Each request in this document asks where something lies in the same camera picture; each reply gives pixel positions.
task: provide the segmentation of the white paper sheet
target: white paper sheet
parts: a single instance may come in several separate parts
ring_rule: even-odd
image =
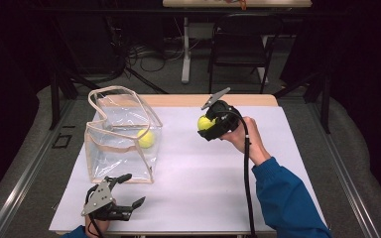
[[[226,141],[207,142],[197,133],[197,119],[205,113],[199,107],[153,109],[164,124],[155,182],[122,183],[113,188],[118,205],[131,205],[142,196],[146,196],[146,200],[129,221],[113,221],[109,231],[142,235],[243,234],[250,231],[243,154]],[[237,109],[242,115],[256,119],[268,151],[280,165],[301,178],[322,217],[283,109],[261,106],[239,106]],[[256,230],[271,231],[265,225],[256,197],[255,179],[251,172],[249,174]],[[80,213],[85,195],[92,186],[82,148],[51,231],[68,232],[84,223]]]

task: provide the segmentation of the human hand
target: human hand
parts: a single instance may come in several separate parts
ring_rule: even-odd
[[[110,226],[110,220],[94,220],[95,223],[98,226],[98,229],[101,231],[101,233],[104,233],[107,231],[107,229]],[[94,225],[91,223],[91,219],[88,215],[85,216],[85,235],[89,238],[98,238],[98,232],[97,229],[95,229]]]
[[[243,117],[243,120],[246,123],[249,133],[249,158],[252,160],[255,166],[259,166],[266,160],[270,159],[271,155],[267,152],[264,144],[262,143],[262,138],[259,134],[256,121],[250,117]],[[236,130],[233,132],[225,133],[219,139],[231,142],[237,150],[239,150],[241,153],[244,153],[245,131],[243,123],[239,121],[239,126],[236,128]]]

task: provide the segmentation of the table surface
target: table surface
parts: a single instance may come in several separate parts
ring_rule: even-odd
[[[238,2],[226,3],[224,0],[163,0],[163,6],[176,8],[209,8],[209,7],[240,7]],[[286,8],[304,8],[311,7],[311,0],[246,0],[246,7],[286,7]]]
[[[113,221],[108,234],[249,234],[243,155],[228,142],[207,142],[196,132],[197,118],[204,114],[200,106],[209,96],[142,97],[163,122],[155,182],[122,183],[113,188],[112,194],[118,205],[131,205],[142,196],[146,196],[146,200],[129,221]],[[221,99],[236,106],[242,115],[250,115],[262,122],[258,123],[258,127],[265,146],[282,166],[301,178],[322,217],[287,118],[274,96],[228,94]],[[282,145],[286,145],[286,150],[282,150]],[[51,231],[65,233],[83,224],[80,212],[84,196],[92,186],[82,148],[50,226]],[[256,231],[273,231],[265,225],[251,173],[250,188]]]

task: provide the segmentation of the blue sleeve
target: blue sleeve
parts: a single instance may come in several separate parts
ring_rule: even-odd
[[[331,237],[303,182],[271,158],[252,169],[265,223],[278,238]]]
[[[85,235],[84,227],[78,226],[76,227],[76,229],[72,230],[71,232],[61,236],[61,238],[88,238],[88,237]]]

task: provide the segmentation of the wrist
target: wrist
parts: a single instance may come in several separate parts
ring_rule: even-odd
[[[266,162],[271,158],[271,155],[265,150],[259,148],[255,152],[249,155],[250,160],[252,160],[255,166],[260,166],[262,163]]]

